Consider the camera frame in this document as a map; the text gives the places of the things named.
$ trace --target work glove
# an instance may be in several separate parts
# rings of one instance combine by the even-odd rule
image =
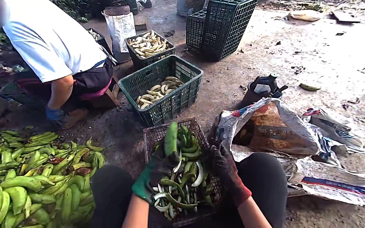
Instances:
[[[153,187],[157,187],[163,176],[170,176],[172,169],[180,162],[178,152],[174,151],[168,157],[164,152],[164,140],[160,140],[159,148],[153,154],[146,168],[132,186],[132,191],[140,198],[153,205]]]
[[[231,193],[238,207],[251,196],[251,191],[243,184],[237,174],[233,155],[221,143],[211,139],[210,165],[212,171],[219,176],[221,184]]]
[[[46,106],[46,117],[58,129],[63,128],[66,123],[64,112],[61,109],[51,109]]]

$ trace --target concrete floor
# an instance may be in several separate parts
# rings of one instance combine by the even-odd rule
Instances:
[[[175,15],[175,0],[157,0],[153,8],[144,9],[150,29],[157,32],[174,29],[170,37],[177,45],[176,55],[204,70],[198,99],[178,119],[198,118],[206,131],[217,114],[232,109],[243,97],[240,85],[246,86],[256,76],[276,72],[279,85],[288,85],[283,100],[302,113],[308,107],[325,107],[351,117],[365,133],[365,24],[340,25],[335,20],[316,22],[280,19],[285,12],[255,10],[239,49],[221,62],[206,62],[195,53],[185,52],[185,18]],[[91,21],[107,37],[106,25]],[[295,74],[292,66],[303,66]],[[127,62],[117,77],[133,72]],[[300,83],[322,87],[317,92],[303,91]],[[359,104],[347,101],[360,99]],[[93,136],[102,146],[106,162],[120,166],[134,177],[144,168],[144,125],[122,93],[120,108],[94,111],[79,125],[58,134],[63,140],[85,142]],[[347,110],[342,104],[348,104]],[[32,133],[50,129],[42,113],[26,107],[13,107],[6,116],[5,129],[20,130],[34,125]],[[365,172],[365,155],[339,158],[346,169]],[[288,199],[286,227],[365,227],[365,207],[327,201],[310,196]]]

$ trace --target blue glove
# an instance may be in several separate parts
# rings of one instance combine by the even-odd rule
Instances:
[[[51,109],[46,106],[46,117],[58,129],[62,128],[66,123],[64,112],[61,109]]]

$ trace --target red glove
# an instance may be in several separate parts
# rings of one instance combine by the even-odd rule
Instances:
[[[239,206],[251,196],[251,191],[237,174],[233,155],[219,142],[214,141],[212,144],[211,168],[219,176],[221,184],[231,193],[235,205]]]

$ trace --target black pants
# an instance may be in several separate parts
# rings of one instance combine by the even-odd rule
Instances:
[[[280,163],[266,153],[253,153],[237,164],[239,176],[251,190],[252,197],[272,227],[281,227],[287,202],[287,180]],[[132,194],[134,180],[115,166],[97,170],[91,188],[97,208],[91,220],[93,227],[122,227]],[[163,214],[150,206],[149,227],[172,227]],[[190,227],[243,227],[233,200],[226,197],[213,218]]]
[[[111,81],[113,70],[112,62],[107,59],[103,67],[93,67],[73,75],[73,79],[75,80],[73,92],[71,93],[70,98],[62,106],[63,111],[67,113],[74,111],[77,108],[84,107],[84,103],[80,101],[79,96],[86,93],[98,92],[106,87]],[[20,88],[44,103],[47,103],[50,100],[52,83],[43,83],[32,70],[16,73],[14,79]]]

